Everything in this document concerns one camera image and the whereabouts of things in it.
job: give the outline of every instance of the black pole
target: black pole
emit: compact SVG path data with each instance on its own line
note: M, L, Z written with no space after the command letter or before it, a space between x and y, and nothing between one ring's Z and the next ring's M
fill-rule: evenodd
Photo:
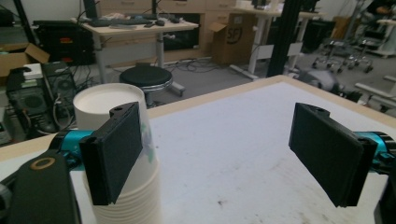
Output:
M286 0L279 22L271 62L268 65L267 77L283 74L288 59L290 44L294 40L294 31L298 22L301 3L303 0Z
M14 0L14 4L15 4L15 8L18 11L18 14L20 15L21 25L26 34L27 40L30 43L35 44L35 37L33 36L32 30L30 29L30 24L29 21L27 20L21 0Z
M157 0L151 0L151 13L157 14Z

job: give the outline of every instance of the white paper cup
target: white paper cup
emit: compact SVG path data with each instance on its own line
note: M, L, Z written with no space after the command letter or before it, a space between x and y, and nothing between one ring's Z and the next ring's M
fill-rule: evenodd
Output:
M122 188L118 201L120 204L94 206L93 211L100 223L161 223L159 164L149 127L149 116L144 93L137 87L111 83L91 87L80 92L73 104L79 130L96 130L108 119L113 107L139 103L140 132L143 149L128 179ZM154 216L155 222L149 222Z

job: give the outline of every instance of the chair wheel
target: chair wheel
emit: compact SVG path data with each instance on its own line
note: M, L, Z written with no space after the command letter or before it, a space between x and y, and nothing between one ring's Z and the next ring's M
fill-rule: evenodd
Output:
M368 67L364 70L364 72L365 72L365 73L369 73L369 72L371 72L373 69L374 69L374 68L370 65L370 66L368 66Z

